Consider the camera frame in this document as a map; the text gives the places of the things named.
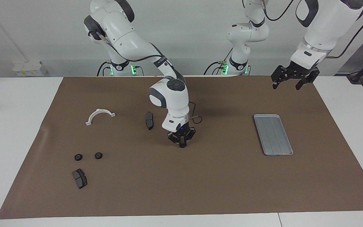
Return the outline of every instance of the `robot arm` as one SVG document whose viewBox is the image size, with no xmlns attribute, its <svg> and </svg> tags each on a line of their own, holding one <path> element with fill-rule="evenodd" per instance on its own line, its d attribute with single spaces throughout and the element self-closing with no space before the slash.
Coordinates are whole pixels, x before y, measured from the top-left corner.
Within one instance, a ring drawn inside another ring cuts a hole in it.
<svg viewBox="0 0 363 227">
<path fill-rule="evenodd" d="M 113 58 L 127 63 L 149 60 L 163 73 L 164 78 L 149 89 L 149 98 L 154 105 L 168 110 L 162 124 L 170 131 L 168 138 L 185 147 L 195 129 L 188 125 L 190 109 L 184 77 L 153 44 L 136 32 L 131 24 L 134 13 L 125 0 L 110 3 L 93 0 L 91 13 L 84 22 L 88 33 L 109 50 L 112 61 Z"/>
<path fill-rule="evenodd" d="M 363 0 L 301 0 L 296 16 L 307 33 L 288 67 L 278 66 L 271 79 L 274 89 L 288 79 L 301 79 L 296 88 L 313 83 L 317 65 L 334 49 L 363 13 Z"/>
<path fill-rule="evenodd" d="M 228 74 L 243 74 L 250 55 L 247 43 L 264 41 L 269 34 L 262 1 L 246 0 L 245 5 L 245 15 L 250 20 L 249 23 L 234 24 L 228 30 L 228 40 L 233 44 L 232 56 L 228 60 Z"/>
</svg>

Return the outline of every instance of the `green led light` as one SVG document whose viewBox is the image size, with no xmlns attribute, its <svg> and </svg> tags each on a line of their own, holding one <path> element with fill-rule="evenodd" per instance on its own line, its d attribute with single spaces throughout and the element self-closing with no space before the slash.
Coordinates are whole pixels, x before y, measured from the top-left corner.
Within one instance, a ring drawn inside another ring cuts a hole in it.
<svg viewBox="0 0 363 227">
<path fill-rule="evenodd" d="M 131 65 L 131 71 L 133 75 L 137 75 L 137 69 L 135 68 L 135 66 Z"/>
<path fill-rule="evenodd" d="M 222 70 L 222 74 L 223 75 L 227 75 L 228 74 L 228 69 L 229 69 L 229 66 L 228 65 L 224 65 L 224 68 Z"/>
</svg>

